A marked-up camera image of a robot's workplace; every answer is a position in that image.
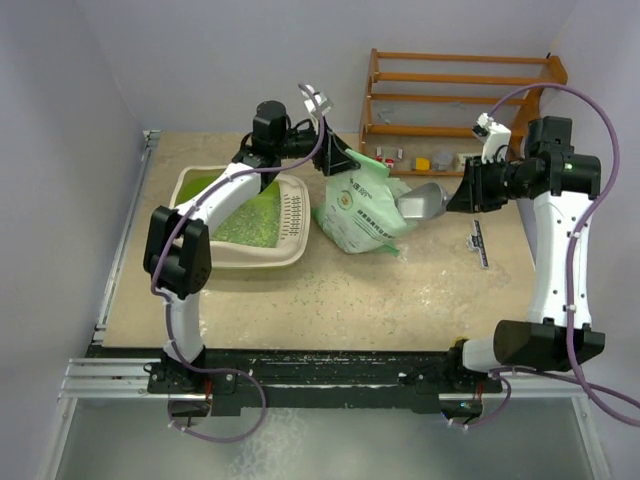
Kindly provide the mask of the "silver metal scoop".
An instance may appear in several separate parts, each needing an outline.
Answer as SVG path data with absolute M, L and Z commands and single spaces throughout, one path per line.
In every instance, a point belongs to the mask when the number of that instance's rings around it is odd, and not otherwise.
M 431 220 L 443 215 L 449 193 L 438 183 L 421 185 L 396 200 L 399 213 L 408 220 Z

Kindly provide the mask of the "black white bag sealing strip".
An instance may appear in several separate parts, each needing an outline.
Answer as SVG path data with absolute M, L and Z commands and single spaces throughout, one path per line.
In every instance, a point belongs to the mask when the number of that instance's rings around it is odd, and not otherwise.
M 480 222 L 476 219 L 472 221 L 472 231 L 467 240 L 468 249 L 475 252 L 479 257 L 480 265 L 483 269 L 489 268 L 488 255 L 485 247 L 483 232 Z

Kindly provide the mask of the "green cat litter bag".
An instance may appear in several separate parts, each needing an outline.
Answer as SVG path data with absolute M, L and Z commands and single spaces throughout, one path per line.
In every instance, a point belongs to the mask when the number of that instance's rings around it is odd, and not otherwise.
M 393 250 L 396 239 L 417 227 L 417 222 L 404 218 L 396 206 L 396 200 L 410 187 L 392 177 L 382 163 L 351 149 L 346 153 L 358 168 L 327 179 L 325 200 L 312 209 L 312 216 L 348 254 Z

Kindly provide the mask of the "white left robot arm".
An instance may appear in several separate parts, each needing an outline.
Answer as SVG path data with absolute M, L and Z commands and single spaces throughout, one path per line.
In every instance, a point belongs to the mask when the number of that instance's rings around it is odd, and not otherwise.
M 283 103 L 260 103 L 251 131 L 223 173 L 191 200 L 175 208 L 160 206 L 151 215 L 143 269 L 151 277 L 152 294 L 164 302 L 164 353 L 176 362 L 170 378 L 184 392 L 198 390 L 206 378 L 199 294 L 212 270 L 212 233 L 271 185 L 285 170 L 285 159 L 293 167 L 311 162 L 326 177 L 359 166 L 328 125 L 330 100 L 314 91 L 304 104 L 308 119 L 292 124 Z

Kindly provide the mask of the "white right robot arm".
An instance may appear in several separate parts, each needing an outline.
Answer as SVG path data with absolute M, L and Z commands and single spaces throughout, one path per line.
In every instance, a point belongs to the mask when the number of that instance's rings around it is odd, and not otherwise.
M 466 161 L 446 209 L 489 213 L 511 200 L 532 200 L 535 282 L 526 320 L 501 320 L 490 337 L 458 344 L 461 357 L 444 369 L 456 391 L 469 390 L 480 372 L 500 367 L 567 372 L 601 354 L 606 339 L 591 326 L 586 279 L 589 209 L 600 195 L 600 160 L 575 153 L 569 118 L 530 121 L 525 155 L 513 161 L 507 158 L 506 126 L 483 113 L 472 132 L 483 150 Z

